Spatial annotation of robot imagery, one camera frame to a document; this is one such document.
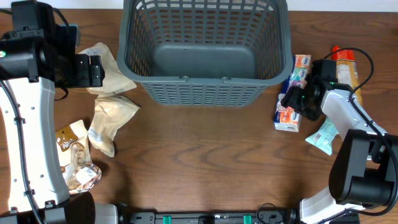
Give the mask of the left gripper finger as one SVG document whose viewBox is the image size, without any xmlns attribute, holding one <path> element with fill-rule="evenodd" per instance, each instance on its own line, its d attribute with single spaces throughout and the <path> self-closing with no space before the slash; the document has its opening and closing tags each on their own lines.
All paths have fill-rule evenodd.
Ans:
<svg viewBox="0 0 398 224">
<path fill-rule="evenodd" d="M 104 72 L 92 72 L 90 75 L 90 87 L 102 87 Z"/>
<path fill-rule="evenodd" d="M 99 55 L 90 56 L 90 68 L 92 72 L 104 72 Z"/>
</svg>

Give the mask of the Kleenex tissue multipack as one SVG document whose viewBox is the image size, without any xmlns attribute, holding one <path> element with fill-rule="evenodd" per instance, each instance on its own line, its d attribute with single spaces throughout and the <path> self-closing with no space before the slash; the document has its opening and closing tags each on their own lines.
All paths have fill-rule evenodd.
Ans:
<svg viewBox="0 0 398 224">
<path fill-rule="evenodd" d="M 291 107 L 283 107 L 281 101 L 289 88 L 299 86 L 304 88 L 307 84 L 305 80 L 311 64 L 311 55 L 294 55 L 294 68 L 288 78 L 282 82 L 282 89 L 278 95 L 276 109 L 274 113 L 274 126 L 276 130 L 299 132 L 301 115 L 296 113 Z"/>
</svg>

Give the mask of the light blue snack packet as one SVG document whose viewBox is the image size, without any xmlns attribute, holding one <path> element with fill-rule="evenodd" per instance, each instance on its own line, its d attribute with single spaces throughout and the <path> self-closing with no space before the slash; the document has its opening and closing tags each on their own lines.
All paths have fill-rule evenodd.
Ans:
<svg viewBox="0 0 398 224">
<path fill-rule="evenodd" d="M 332 155 L 332 142 L 338 134 L 337 128 L 329 117 L 326 117 L 320 129 L 305 139 L 306 142 L 317 147 L 329 156 Z"/>
</svg>

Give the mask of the orange spaghetti packet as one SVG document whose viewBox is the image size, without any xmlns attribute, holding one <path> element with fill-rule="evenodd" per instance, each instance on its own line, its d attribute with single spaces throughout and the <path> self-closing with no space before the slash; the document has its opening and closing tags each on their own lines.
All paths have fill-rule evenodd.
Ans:
<svg viewBox="0 0 398 224">
<path fill-rule="evenodd" d="M 355 89 L 359 85 L 359 77 L 354 51 L 342 50 L 340 52 L 334 53 L 331 57 L 336 61 L 336 76 L 338 82 L 347 84 L 352 89 Z"/>
</svg>

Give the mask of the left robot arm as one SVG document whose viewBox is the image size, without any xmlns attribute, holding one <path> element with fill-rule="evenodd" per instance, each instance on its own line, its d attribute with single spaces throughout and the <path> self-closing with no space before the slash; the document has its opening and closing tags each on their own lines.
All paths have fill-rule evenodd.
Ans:
<svg viewBox="0 0 398 224">
<path fill-rule="evenodd" d="M 11 4 L 13 29 L 1 39 L 1 113 L 11 170 L 3 223 L 94 223 L 90 193 L 72 196 L 61 173 L 55 90 L 99 87 L 99 56 L 77 54 L 78 29 L 58 25 L 60 11 L 39 1 Z"/>
</svg>

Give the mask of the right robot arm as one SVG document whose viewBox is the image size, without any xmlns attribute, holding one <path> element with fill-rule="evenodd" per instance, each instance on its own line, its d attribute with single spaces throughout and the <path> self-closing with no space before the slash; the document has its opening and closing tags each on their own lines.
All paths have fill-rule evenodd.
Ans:
<svg viewBox="0 0 398 224">
<path fill-rule="evenodd" d="M 334 60 L 314 61 L 306 80 L 304 88 L 288 90 L 282 106 L 312 121 L 324 114 L 343 143 L 328 187 L 301 201 L 301 222 L 350 222 L 354 214 L 386 214 L 397 202 L 397 136 L 375 124 L 349 85 L 338 83 Z"/>
</svg>

